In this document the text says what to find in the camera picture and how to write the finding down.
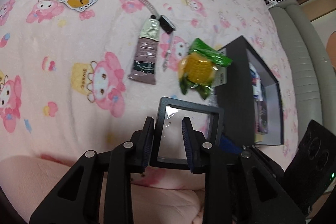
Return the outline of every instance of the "black square frame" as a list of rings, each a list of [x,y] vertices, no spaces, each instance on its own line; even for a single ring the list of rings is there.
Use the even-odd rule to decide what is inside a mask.
[[[162,97],[157,111],[150,165],[159,168],[189,170],[187,160],[159,157],[161,136],[166,115],[166,107],[205,113],[210,115],[207,141],[219,146],[223,128],[224,110],[222,108]]]

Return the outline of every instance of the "paper label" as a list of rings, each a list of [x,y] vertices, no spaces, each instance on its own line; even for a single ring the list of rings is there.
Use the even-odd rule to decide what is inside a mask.
[[[226,49],[222,48],[218,52],[226,56]],[[218,71],[216,72],[215,79],[212,82],[212,86],[216,87],[219,85],[226,84],[226,68],[217,66]]]

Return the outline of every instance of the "black device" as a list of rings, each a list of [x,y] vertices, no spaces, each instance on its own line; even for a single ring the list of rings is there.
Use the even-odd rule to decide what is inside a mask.
[[[161,106],[166,105],[167,99],[162,98],[162,101],[165,103]],[[190,107],[189,102],[173,101],[169,104],[172,107],[182,108],[184,103],[184,109]],[[222,151],[212,141],[215,137],[206,140],[201,132],[193,129],[189,117],[182,120],[181,126],[188,168],[193,174],[206,174],[203,224],[231,224],[232,219],[238,224],[305,223],[295,196],[282,186],[288,184],[287,180],[295,172],[290,169],[284,173],[276,162],[254,146],[245,148],[240,154]],[[219,127],[213,123],[210,129],[215,132]],[[325,134],[315,122],[310,127],[314,127],[312,130],[318,131],[320,137]],[[147,117],[143,129],[135,131],[130,141],[105,153],[87,151],[41,202],[32,214],[30,224],[98,223],[101,185],[106,171],[109,173],[104,224],[133,224],[130,173],[142,173],[148,165],[152,140],[157,134],[155,128],[154,119]],[[327,133],[326,140],[331,139],[334,142],[336,137]],[[297,164],[301,162],[294,161],[293,168]],[[326,213],[333,210],[335,193],[334,190],[333,199],[322,208]],[[319,219],[323,216],[312,221],[318,223]]]
[[[311,121],[287,168],[282,187],[305,215],[336,176],[336,137]]]

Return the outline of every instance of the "corn toy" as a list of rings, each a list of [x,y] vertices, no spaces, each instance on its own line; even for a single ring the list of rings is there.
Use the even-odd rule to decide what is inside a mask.
[[[216,76],[217,66],[227,67],[232,60],[196,38],[188,55],[178,67],[181,92],[186,95],[188,89],[196,89],[205,100],[209,95],[212,81]]]

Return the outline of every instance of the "black box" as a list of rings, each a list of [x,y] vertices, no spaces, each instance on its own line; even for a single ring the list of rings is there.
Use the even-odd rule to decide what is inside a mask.
[[[226,84],[215,88],[218,106],[224,109],[224,135],[240,147],[255,143],[256,116],[249,67],[251,62],[260,76],[267,97],[268,133],[262,135],[263,141],[258,144],[282,145],[284,121],[277,79],[243,36],[223,48],[233,60],[227,67]]]

